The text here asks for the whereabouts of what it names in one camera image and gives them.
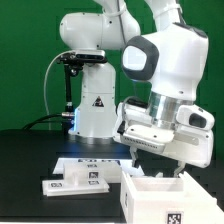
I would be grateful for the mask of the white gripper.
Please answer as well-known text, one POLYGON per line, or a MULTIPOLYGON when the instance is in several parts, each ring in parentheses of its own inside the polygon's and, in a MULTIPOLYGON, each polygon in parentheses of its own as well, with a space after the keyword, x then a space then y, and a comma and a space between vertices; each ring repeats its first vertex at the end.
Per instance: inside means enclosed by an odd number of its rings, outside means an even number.
MULTIPOLYGON (((181 105, 174 115, 173 127, 165 127, 164 121, 154 125, 174 131, 172 142, 166 145, 162 154, 157 154, 178 161, 178 166, 173 173, 174 177, 178 177, 186 164, 201 168, 210 164, 214 125, 214 117, 210 113, 196 105, 181 105)), ((129 151, 132 167, 139 168, 138 149, 131 146, 129 151)))

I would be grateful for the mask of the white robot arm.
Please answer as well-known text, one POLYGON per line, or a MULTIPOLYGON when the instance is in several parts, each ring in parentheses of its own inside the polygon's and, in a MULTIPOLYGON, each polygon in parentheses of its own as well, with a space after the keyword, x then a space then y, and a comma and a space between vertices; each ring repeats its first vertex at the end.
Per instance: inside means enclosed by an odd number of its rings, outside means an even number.
POLYGON ((209 40, 182 17, 178 0, 145 0, 155 32, 143 35, 125 0, 94 0, 103 11, 71 13, 60 24, 72 72, 82 73, 81 103, 70 135, 87 143, 116 141, 132 154, 144 150, 205 168, 213 150, 213 116, 196 106, 209 40), (131 96, 115 101, 114 67, 108 50, 122 53, 132 81, 151 86, 148 102, 131 96))

